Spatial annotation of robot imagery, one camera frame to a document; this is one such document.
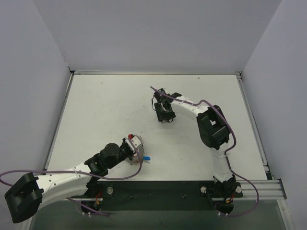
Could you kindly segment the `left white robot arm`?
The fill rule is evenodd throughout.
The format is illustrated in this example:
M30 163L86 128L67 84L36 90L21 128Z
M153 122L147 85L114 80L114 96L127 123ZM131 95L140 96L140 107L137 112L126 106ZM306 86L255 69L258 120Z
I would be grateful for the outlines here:
M75 167L63 171L24 170L24 175L10 185L4 197L13 223L32 217L40 208L73 196L93 197L98 193L96 179L106 179L108 171L135 156L142 162L143 140L130 135L119 146L107 144L99 153Z

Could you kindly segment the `blue capped key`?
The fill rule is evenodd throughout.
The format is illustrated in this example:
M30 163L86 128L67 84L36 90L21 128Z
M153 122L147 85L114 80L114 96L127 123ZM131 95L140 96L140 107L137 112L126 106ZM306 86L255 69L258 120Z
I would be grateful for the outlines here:
M150 160L151 160L151 158L148 157L148 156L144 156L142 159L143 159L144 161L150 161Z

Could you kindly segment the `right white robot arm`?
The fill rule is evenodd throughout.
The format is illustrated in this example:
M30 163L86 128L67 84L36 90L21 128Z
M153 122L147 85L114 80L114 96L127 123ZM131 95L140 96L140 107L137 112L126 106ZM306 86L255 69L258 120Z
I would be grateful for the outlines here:
M152 103L159 122L171 123L181 114L197 123L201 141L210 149L213 162L214 181L224 192L237 188L236 176L228 158L228 152L236 146L236 137L225 119L221 108L205 100L194 103L180 93L168 94L161 89L154 90Z

